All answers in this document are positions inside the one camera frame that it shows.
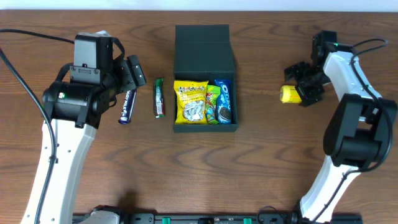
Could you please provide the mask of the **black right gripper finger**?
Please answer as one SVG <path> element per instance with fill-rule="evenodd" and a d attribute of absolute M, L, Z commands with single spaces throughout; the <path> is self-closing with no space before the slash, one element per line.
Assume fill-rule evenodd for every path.
<path fill-rule="evenodd" d="M 310 64 L 306 62 L 299 62 L 284 70 L 284 80 L 289 82 L 295 80 L 297 83 L 309 81 Z"/>
<path fill-rule="evenodd" d="M 325 90 L 322 85 L 310 85 L 310 86 L 302 86 L 302 85 L 296 85 L 295 90 L 297 91 L 301 103 L 299 103 L 300 106 L 310 106 L 314 103 L 318 103 L 321 101 L 322 94 L 324 94 Z"/>

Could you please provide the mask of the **yellow candy bottle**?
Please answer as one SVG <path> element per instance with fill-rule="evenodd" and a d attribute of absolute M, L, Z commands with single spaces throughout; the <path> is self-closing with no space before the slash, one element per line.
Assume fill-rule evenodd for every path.
<path fill-rule="evenodd" d="M 294 85 L 283 85 L 280 88 L 280 101 L 283 103 L 301 103 L 302 99 Z"/>

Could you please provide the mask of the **yellow Hacks candy bag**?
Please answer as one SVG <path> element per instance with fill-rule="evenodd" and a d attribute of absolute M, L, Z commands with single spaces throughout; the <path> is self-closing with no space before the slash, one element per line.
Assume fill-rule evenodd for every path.
<path fill-rule="evenodd" d="M 208 81 L 175 80 L 177 118 L 175 124 L 207 124 L 205 102 Z"/>

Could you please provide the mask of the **blue Oreo cookie pack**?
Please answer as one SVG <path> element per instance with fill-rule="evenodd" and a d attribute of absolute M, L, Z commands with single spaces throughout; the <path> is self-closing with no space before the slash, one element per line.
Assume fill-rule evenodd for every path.
<path fill-rule="evenodd" d="M 231 124 L 231 80 L 216 79 L 215 84 L 220 87 L 220 95 L 217 99 L 218 122 Z"/>

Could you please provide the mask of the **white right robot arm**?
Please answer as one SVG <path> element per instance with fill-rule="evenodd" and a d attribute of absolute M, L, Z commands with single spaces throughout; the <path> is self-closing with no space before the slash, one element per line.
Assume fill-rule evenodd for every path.
<path fill-rule="evenodd" d="M 393 141 L 397 103 L 384 99 L 369 83 L 359 64 L 356 45 L 341 44 L 337 33 L 323 30 L 312 39 L 312 63 L 300 62 L 284 71 L 296 85 L 280 89 L 283 103 L 310 106 L 322 100 L 332 84 L 339 104 L 323 136 L 323 165 L 297 211 L 284 223 L 362 223 L 361 215 L 335 214 L 349 184 L 384 163 Z"/>

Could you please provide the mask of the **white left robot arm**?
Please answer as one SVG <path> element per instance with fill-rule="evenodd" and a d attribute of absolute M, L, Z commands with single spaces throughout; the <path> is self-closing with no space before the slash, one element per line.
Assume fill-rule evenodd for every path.
<path fill-rule="evenodd" d="M 94 141 L 96 129 L 85 125 L 76 128 L 71 121 L 53 120 L 58 161 L 55 163 L 45 198 L 41 206 L 39 223 L 71 223 L 81 171 L 87 152 Z M 45 186 L 46 168 L 50 163 L 50 134 L 43 132 L 42 151 L 35 175 L 29 203 L 21 223 L 35 223 L 42 189 Z"/>

